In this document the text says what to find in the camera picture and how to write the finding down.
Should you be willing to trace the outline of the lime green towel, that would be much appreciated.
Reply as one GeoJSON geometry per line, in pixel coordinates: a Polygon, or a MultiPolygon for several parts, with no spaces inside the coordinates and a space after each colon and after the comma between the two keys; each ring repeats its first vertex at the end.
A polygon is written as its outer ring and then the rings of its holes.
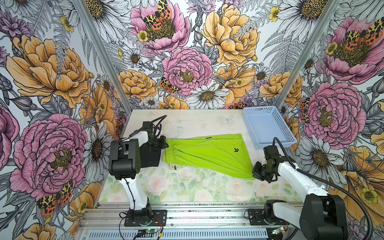
{"type": "Polygon", "coordinates": [[[253,180],[253,164],[241,134],[167,139],[163,161],[167,164],[192,166],[222,174],[253,180]]]}

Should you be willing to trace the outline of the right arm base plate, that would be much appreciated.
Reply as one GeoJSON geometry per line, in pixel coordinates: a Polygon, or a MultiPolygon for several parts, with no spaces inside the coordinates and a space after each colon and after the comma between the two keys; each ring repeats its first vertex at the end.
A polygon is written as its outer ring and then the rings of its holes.
{"type": "Polygon", "coordinates": [[[281,219],[266,220],[262,209],[247,209],[244,212],[244,218],[249,221],[251,226],[286,225],[286,222],[281,219]]]}

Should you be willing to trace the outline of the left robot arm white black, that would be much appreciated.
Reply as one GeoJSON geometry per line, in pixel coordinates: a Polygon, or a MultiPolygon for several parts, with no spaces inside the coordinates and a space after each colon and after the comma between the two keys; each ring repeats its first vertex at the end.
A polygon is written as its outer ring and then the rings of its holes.
{"type": "Polygon", "coordinates": [[[126,227],[148,226],[155,220],[138,175],[142,168],[158,167],[162,150],[168,147],[160,119],[143,122],[129,137],[111,142],[108,170],[123,185],[130,201],[126,227]]]}

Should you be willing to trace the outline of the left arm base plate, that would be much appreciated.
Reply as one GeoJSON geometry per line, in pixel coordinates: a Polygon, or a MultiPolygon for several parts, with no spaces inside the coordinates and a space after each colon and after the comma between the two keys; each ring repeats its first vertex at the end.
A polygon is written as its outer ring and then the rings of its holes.
{"type": "Polygon", "coordinates": [[[167,210],[128,211],[124,220],[125,227],[165,227],[167,210]]]}

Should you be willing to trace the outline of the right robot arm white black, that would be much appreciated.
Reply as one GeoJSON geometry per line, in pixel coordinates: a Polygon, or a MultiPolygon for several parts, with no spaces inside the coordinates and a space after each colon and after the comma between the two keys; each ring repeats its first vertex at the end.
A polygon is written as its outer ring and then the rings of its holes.
{"type": "Polygon", "coordinates": [[[348,226],[343,200],[301,173],[292,158],[282,156],[276,146],[265,147],[264,154],[266,163],[254,165],[254,178],[272,183],[282,177],[304,203],[299,209],[283,200],[268,200],[263,210],[264,221],[287,222],[300,229],[308,240],[346,240],[348,226]]]}

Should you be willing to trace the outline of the black garment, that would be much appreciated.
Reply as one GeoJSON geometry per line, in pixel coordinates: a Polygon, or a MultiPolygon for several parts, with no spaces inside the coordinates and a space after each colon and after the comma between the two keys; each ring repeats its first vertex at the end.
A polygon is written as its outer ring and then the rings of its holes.
{"type": "Polygon", "coordinates": [[[118,140],[117,160],[113,166],[118,170],[135,170],[138,168],[158,167],[160,162],[161,150],[150,151],[148,145],[139,147],[137,139],[128,141],[118,140]]]}

